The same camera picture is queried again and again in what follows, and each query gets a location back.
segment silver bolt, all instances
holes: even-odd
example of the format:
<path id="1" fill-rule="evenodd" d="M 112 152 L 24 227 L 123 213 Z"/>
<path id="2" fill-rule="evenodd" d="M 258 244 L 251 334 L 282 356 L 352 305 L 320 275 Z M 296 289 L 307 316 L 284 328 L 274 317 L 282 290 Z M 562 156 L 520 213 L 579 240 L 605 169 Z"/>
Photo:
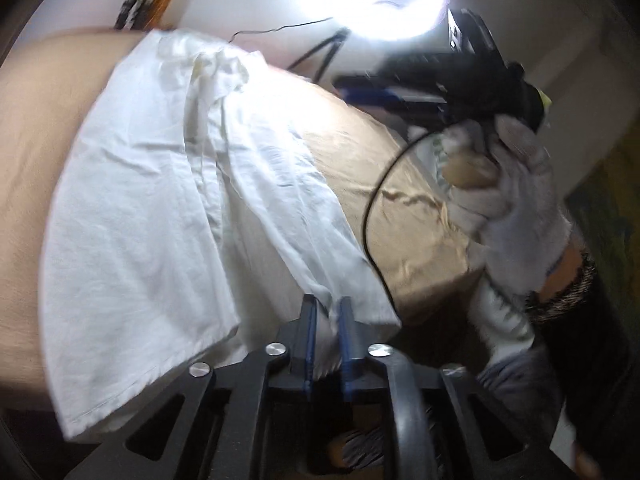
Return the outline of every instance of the silver bolt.
<path id="1" fill-rule="evenodd" d="M 444 365 L 442 367 L 442 371 L 445 375 L 452 377 L 461 377 L 466 373 L 466 368 L 463 365 L 459 365 L 457 363 L 450 363 L 448 365 Z"/>
<path id="2" fill-rule="evenodd" d="M 264 351 L 269 355 L 282 355 L 287 351 L 287 347 L 282 343 L 269 343 L 264 347 Z"/>
<path id="3" fill-rule="evenodd" d="M 373 357 L 386 357 L 391 355 L 394 352 L 394 348 L 389 345 L 383 345 L 380 343 L 376 343 L 375 345 L 371 345 L 369 347 L 369 354 L 373 355 Z"/>
<path id="4" fill-rule="evenodd" d="M 192 377 L 204 377 L 211 371 L 211 367 L 203 362 L 194 363 L 189 367 L 189 373 Z"/>

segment black sleeve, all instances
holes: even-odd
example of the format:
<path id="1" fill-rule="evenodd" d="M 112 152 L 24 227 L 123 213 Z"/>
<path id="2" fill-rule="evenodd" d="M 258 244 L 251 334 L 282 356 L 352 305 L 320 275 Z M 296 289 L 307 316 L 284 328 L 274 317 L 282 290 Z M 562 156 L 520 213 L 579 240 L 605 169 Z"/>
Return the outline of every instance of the black sleeve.
<path id="1" fill-rule="evenodd" d="M 528 311 L 548 348 L 576 439 L 609 480 L 640 478 L 640 364 L 593 262 Z"/>

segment black cable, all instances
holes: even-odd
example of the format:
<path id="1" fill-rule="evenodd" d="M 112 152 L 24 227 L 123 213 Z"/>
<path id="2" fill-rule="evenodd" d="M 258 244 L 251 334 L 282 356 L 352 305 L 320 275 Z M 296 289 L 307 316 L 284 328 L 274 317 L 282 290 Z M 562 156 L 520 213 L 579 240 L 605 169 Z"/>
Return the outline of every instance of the black cable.
<path id="1" fill-rule="evenodd" d="M 367 200 L 367 205 L 364 208 L 364 216 L 362 217 L 362 231 L 361 231 L 362 249 L 364 250 L 365 256 L 369 260 L 371 267 L 373 267 L 373 270 L 376 271 L 376 274 L 378 275 L 380 282 L 382 282 L 382 286 L 385 289 L 386 296 L 389 300 L 389 303 L 391 303 L 391 307 L 395 311 L 396 315 L 398 315 L 398 311 L 396 310 L 396 304 L 394 302 L 393 296 L 391 295 L 391 290 L 389 290 L 389 286 L 386 284 L 385 277 L 382 275 L 382 271 L 380 270 L 380 267 L 378 267 L 378 264 L 373 259 L 373 256 L 371 256 L 371 252 L 369 251 L 369 242 L 367 241 L 367 225 L 369 224 L 369 216 L 371 214 L 371 209 L 373 208 L 376 198 L 380 194 L 380 190 L 382 189 L 382 186 L 384 185 L 386 178 L 389 176 L 393 168 L 396 166 L 396 164 L 400 160 L 402 160 L 402 158 L 409 152 L 409 150 L 411 150 L 416 144 L 418 144 L 418 142 L 420 142 L 423 139 L 426 139 L 431 134 L 435 134 L 435 133 L 436 132 L 424 132 L 423 134 L 420 134 L 420 136 L 415 137 L 415 139 L 411 140 L 402 150 L 398 152 L 394 160 L 392 160 L 391 164 L 389 164 L 386 167 L 386 170 L 382 172 L 381 176 L 376 182 L 376 185 L 374 186 L 373 191 L 369 195 L 369 199 Z"/>
<path id="2" fill-rule="evenodd" d="M 315 20 L 314 22 L 305 22 L 305 23 L 296 23 L 295 25 L 283 25 L 278 28 L 270 28 L 268 30 L 238 30 L 229 40 L 229 43 L 233 43 L 236 39 L 236 36 L 239 34 L 266 34 L 267 32 L 278 32 L 279 30 L 283 30 L 284 28 L 294 28 L 294 27 L 304 27 L 305 25 L 314 25 L 315 23 L 328 22 L 332 20 L 333 17 L 324 18 L 323 20 Z"/>

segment hand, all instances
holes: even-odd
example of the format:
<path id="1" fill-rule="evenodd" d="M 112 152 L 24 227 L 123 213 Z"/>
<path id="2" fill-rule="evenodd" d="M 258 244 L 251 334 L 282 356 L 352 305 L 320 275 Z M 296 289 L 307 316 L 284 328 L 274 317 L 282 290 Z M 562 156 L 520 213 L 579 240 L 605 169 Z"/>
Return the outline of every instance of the hand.
<path id="1" fill-rule="evenodd" d="M 558 207 L 549 156 L 536 135 L 509 116 L 495 120 L 489 150 L 500 168 L 493 187 L 449 190 L 449 219 L 484 245 L 492 280 L 513 294 L 540 291 L 561 259 L 571 225 Z M 478 150 L 477 123 L 444 131 L 452 156 Z"/>

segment tan fabric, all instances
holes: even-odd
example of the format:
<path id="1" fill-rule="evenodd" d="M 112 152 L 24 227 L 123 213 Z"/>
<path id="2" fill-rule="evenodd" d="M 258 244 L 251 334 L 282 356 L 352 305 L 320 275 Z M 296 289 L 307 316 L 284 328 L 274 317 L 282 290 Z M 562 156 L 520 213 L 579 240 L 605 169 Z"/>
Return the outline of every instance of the tan fabric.
<path id="1" fill-rule="evenodd" d="M 59 36 L 0 68 L 0 406 L 46 407 L 37 279 L 50 199 L 82 120 L 141 36 Z M 360 238 L 367 196 L 398 147 L 382 126 L 328 92 L 274 71 L 297 127 Z M 467 275 L 466 238 L 440 221 L 418 171 L 402 163 L 370 222 L 370 246 L 404 319 L 425 317 Z"/>

